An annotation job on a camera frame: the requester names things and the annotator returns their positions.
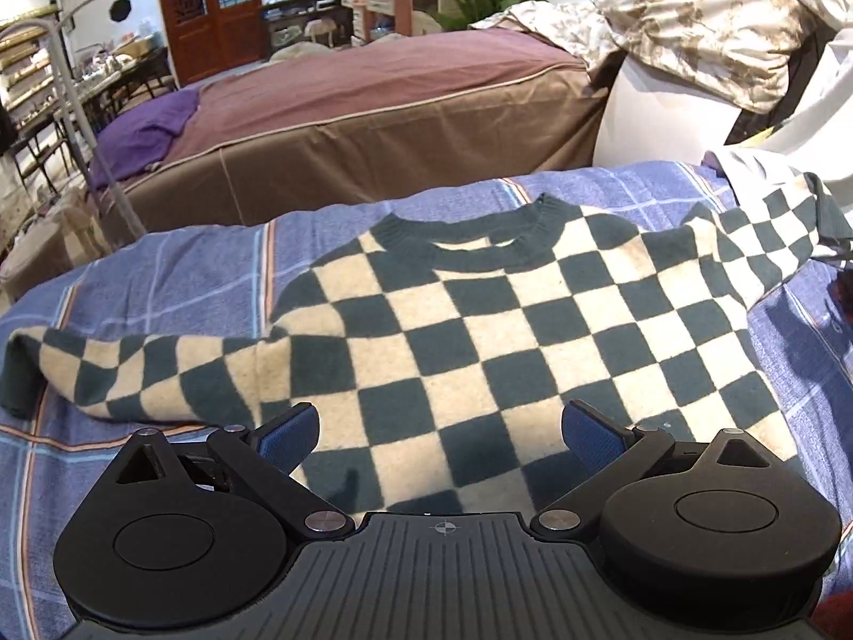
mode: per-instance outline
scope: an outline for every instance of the purple cloth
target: purple cloth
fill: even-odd
[[[119,115],[98,136],[98,152],[112,177],[127,180],[162,161],[198,107],[198,89],[181,89]],[[92,161],[91,170],[91,187],[109,184],[99,161]]]

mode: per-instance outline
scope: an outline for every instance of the red door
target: red door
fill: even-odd
[[[263,54],[261,0],[160,0],[178,82],[185,86]]]

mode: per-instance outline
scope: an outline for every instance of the ribbed gray plate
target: ribbed gray plate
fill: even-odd
[[[131,640],[84,623],[67,640]],[[283,583],[216,626],[147,640],[719,640],[634,609],[584,550],[542,543],[514,515],[374,515],[305,547]],[[743,636],[727,636],[737,640]],[[816,640],[804,621],[753,640]]]

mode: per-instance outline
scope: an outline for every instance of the bed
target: bed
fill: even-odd
[[[579,168],[591,164],[606,101],[581,60],[532,36],[401,39],[204,87],[156,170],[124,187],[146,227],[165,231]],[[101,148],[126,156],[132,130],[105,133]],[[105,230],[120,232],[105,208]]]
[[[394,202],[293,211],[251,228],[183,228],[148,235],[27,293],[0,318],[0,339],[38,324],[98,339],[127,333],[259,337],[287,283],[390,211],[422,221],[459,221],[514,209],[544,191],[606,208],[650,230],[679,224],[698,201],[716,211],[735,205],[728,182],[710,169],[645,163],[614,171],[540,172]],[[799,457],[791,466],[838,508],[846,525],[853,519],[853,418],[847,410],[853,401],[853,329],[827,293],[835,274],[809,261],[753,309],[749,322],[796,440]],[[663,426],[679,439],[690,437],[686,425]],[[7,640],[53,640],[70,626],[73,618],[52,574],[54,542],[136,428],[88,418],[50,392],[34,421],[17,421],[0,410],[0,473],[6,475],[0,485],[0,633]],[[206,429],[172,427],[167,433],[192,440]],[[333,491],[345,475],[329,478],[327,490]],[[560,484],[577,478],[566,472]],[[851,583],[850,556],[842,555],[826,578],[825,593]]]

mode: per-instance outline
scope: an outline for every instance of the checkered sweater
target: checkered sweater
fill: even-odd
[[[312,402],[300,478],[350,511],[540,508],[570,486],[573,397],[681,439],[744,428],[787,458],[746,312],[812,256],[827,204],[802,177],[660,233],[547,195],[455,224],[390,215],[287,286],[261,340],[20,329],[0,403],[27,414],[43,377],[121,421],[257,426]]]

